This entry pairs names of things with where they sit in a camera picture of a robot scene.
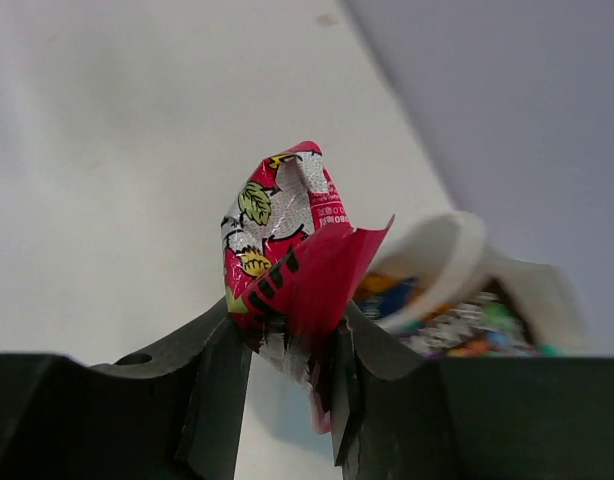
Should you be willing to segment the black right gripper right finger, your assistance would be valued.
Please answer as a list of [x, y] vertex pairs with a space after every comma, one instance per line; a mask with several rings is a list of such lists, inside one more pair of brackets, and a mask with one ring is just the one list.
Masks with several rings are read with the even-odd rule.
[[331, 436], [347, 479], [614, 479], [614, 358], [427, 360], [349, 306]]

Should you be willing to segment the orange honey dijon chip bag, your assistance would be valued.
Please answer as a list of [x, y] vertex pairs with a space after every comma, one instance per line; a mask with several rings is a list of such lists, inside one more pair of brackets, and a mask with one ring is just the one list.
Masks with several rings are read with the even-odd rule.
[[402, 285], [405, 285], [405, 290], [409, 291], [417, 281], [418, 279], [415, 276], [399, 278], [370, 272], [357, 286], [353, 298], [356, 301], [364, 301], [374, 295], [381, 294]]

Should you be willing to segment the brown purple M&M's pack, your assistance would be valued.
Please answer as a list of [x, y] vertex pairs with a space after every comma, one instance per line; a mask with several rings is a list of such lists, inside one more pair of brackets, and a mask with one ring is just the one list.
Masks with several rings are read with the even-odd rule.
[[423, 322], [399, 341], [426, 358], [538, 354], [526, 322], [498, 295], [486, 292]]

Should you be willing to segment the red candy wrapper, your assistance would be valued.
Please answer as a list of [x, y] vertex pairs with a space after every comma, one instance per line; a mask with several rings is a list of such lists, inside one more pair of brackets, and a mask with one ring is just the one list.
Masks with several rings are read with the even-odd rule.
[[248, 347], [307, 390], [315, 432], [331, 430], [331, 342], [389, 229], [354, 227], [301, 142], [265, 158], [221, 221], [225, 299]]

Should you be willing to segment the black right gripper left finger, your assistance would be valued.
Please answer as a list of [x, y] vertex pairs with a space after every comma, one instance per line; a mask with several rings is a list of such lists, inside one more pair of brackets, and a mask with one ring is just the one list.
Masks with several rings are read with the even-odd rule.
[[224, 301], [113, 364], [0, 353], [0, 479], [230, 479], [250, 360]]

